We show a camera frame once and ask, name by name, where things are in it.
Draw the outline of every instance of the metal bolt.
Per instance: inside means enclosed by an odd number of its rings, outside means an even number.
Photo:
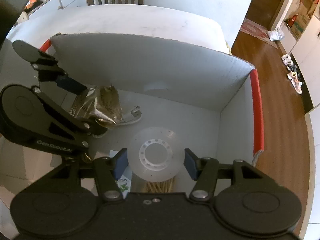
[[[37,94],[40,94],[40,93],[41,93],[40,88],[34,88],[33,90],[34,90]]]
[[[144,201],[142,201],[142,203],[145,204],[145,205],[151,205],[152,201],[149,200],[149,199],[145,199]]]
[[[82,145],[84,146],[84,147],[89,147],[89,144],[88,144],[88,142],[87,141],[82,141]]]
[[[195,198],[206,198],[209,194],[205,190],[198,189],[198,190],[193,191],[192,195]]]
[[[159,203],[161,201],[161,198],[155,197],[152,199],[152,202]]]
[[[104,193],[104,196],[108,199],[116,199],[120,197],[120,193],[116,190],[108,190]]]

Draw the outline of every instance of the shiny wrapper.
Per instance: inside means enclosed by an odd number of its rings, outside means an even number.
[[[118,91],[114,86],[85,90],[73,103],[70,114],[75,118],[94,119],[106,128],[113,128],[122,118]]]

